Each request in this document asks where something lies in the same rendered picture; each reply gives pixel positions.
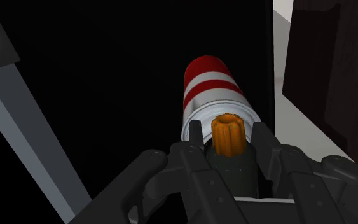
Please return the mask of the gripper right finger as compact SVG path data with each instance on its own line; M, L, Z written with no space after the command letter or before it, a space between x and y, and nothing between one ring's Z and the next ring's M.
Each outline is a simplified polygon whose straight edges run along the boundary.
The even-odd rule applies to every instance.
M274 198L293 199L300 224L358 224L357 163L339 155L316 162L263 122L254 123L251 144Z

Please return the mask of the red white striped bottle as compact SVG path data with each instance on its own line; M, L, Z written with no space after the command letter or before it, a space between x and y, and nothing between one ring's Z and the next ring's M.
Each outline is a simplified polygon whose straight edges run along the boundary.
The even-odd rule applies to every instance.
M204 55L186 68L182 120L183 141L189 140L191 121L200 121L205 156L231 194L257 197L258 168L250 141L260 118L219 58Z

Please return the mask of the dark brown wooden cabinet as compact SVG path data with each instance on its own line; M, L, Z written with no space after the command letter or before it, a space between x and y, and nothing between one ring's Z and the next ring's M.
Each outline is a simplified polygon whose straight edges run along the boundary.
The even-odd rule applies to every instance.
M358 0L294 0L283 94L358 163Z

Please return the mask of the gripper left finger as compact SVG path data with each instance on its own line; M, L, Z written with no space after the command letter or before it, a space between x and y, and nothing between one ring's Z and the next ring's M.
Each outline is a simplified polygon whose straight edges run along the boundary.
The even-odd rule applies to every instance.
M249 224L202 144L201 123L193 120L189 141L169 154L143 151L69 224L151 224L150 216L177 192L192 198L186 224Z

